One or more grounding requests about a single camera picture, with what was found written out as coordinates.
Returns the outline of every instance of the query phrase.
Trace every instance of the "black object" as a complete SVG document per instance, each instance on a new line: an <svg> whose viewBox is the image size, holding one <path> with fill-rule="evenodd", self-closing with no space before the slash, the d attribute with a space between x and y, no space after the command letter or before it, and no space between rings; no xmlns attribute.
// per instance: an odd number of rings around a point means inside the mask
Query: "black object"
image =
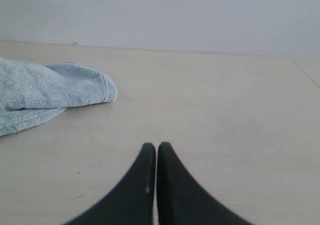
<svg viewBox="0 0 320 225"><path fill-rule="evenodd" d="M211 197L168 142L162 142L158 149L156 198L159 225L251 224Z"/></svg>
<svg viewBox="0 0 320 225"><path fill-rule="evenodd" d="M156 150L145 143L122 180L101 201L65 225L152 225ZM172 146L158 149L159 225L252 225L206 192Z"/></svg>
<svg viewBox="0 0 320 225"><path fill-rule="evenodd" d="M96 205L65 225L152 225L156 150L145 143L122 180Z"/></svg>

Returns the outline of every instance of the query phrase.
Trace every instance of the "towel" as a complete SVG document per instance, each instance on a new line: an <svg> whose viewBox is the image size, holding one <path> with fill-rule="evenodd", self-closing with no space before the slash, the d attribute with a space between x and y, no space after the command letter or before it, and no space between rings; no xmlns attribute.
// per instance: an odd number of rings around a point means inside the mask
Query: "towel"
<svg viewBox="0 0 320 225"><path fill-rule="evenodd" d="M78 62L39 65L0 57L0 136L43 124L67 108L117 98L106 74Z"/></svg>

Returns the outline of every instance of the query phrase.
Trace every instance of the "white floor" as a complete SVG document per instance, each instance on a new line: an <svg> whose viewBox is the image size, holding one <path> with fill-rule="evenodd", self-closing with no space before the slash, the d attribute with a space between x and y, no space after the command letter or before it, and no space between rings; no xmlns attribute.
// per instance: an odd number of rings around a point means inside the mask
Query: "white floor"
<svg viewBox="0 0 320 225"><path fill-rule="evenodd" d="M205 189L257 225L320 224L320 61L4 42L0 57L82 62L119 89L111 104L0 137L0 224L71 219L147 141L170 141Z"/></svg>

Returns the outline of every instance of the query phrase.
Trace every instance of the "wall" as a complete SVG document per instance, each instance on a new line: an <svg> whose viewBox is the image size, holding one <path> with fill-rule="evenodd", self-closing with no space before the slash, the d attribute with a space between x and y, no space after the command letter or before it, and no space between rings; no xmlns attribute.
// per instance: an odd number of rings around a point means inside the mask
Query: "wall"
<svg viewBox="0 0 320 225"><path fill-rule="evenodd" d="M320 0L0 0L0 40L320 59Z"/></svg>

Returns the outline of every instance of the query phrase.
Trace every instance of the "floor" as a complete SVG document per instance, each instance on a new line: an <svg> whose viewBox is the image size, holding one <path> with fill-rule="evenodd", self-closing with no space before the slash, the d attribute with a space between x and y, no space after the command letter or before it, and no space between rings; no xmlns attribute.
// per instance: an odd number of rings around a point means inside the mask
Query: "floor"
<svg viewBox="0 0 320 225"><path fill-rule="evenodd" d="M0 137L0 224L73 218L147 141L170 141L206 190L257 225L320 224L320 61L7 42L0 57L82 62L119 90Z"/></svg>

